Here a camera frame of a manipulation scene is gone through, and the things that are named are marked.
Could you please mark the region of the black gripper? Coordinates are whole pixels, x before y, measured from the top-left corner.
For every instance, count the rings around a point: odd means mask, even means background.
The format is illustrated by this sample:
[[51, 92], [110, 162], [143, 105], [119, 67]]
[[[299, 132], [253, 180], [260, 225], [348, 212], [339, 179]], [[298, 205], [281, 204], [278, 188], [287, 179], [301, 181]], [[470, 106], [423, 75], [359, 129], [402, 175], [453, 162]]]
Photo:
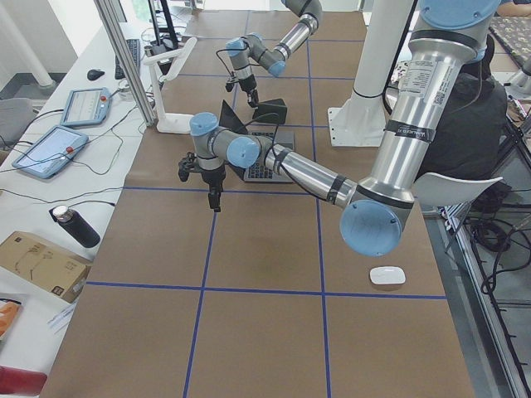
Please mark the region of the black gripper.
[[226, 169], [224, 165], [212, 170], [203, 170], [201, 172], [202, 180], [209, 186], [208, 202], [214, 212], [220, 212], [221, 196], [223, 192], [223, 181], [226, 178]]
[[255, 76], [251, 74], [246, 78], [240, 78], [239, 85], [247, 95], [247, 103], [249, 106], [253, 109], [256, 109], [259, 106], [260, 100], [257, 92]]

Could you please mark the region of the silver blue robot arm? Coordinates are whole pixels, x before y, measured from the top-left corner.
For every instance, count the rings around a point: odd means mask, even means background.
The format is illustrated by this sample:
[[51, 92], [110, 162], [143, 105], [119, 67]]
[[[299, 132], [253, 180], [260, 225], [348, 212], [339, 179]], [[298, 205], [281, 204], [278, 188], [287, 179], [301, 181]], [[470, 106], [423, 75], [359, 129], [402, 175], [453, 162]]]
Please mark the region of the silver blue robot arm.
[[497, 7], [496, 1], [374, 3], [351, 97], [328, 111], [333, 145], [378, 148], [372, 171], [360, 181], [274, 139], [224, 128], [208, 112], [191, 119], [194, 149], [179, 164], [180, 178], [200, 173], [210, 187], [210, 207], [218, 210], [225, 166], [261, 163], [339, 206], [339, 229], [352, 250], [389, 253], [400, 242], [415, 201], [414, 179], [460, 68], [483, 57]]
[[279, 77], [285, 71], [289, 58], [319, 29], [323, 12], [320, 1], [293, 0], [282, 3], [299, 18], [299, 21], [272, 49], [266, 46], [261, 35], [256, 32], [234, 38], [225, 46], [232, 65], [227, 90], [231, 91], [232, 86], [237, 83], [246, 93], [247, 103], [253, 109], [259, 106], [259, 95], [251, 61], [270, 75]]

